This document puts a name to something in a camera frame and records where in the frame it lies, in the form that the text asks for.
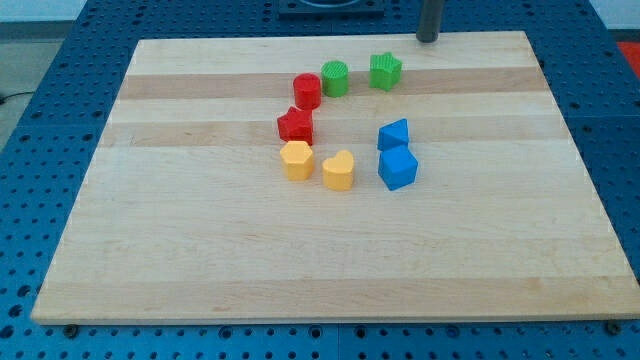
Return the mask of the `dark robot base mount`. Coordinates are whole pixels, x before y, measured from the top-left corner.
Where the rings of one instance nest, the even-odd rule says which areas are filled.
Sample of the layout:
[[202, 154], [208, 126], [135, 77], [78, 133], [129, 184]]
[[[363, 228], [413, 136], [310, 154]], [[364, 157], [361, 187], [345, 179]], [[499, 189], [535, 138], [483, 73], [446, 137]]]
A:
[[385, 12], [384, 0], [277, 0], [279, 18], [302, 16], [381, 16]]

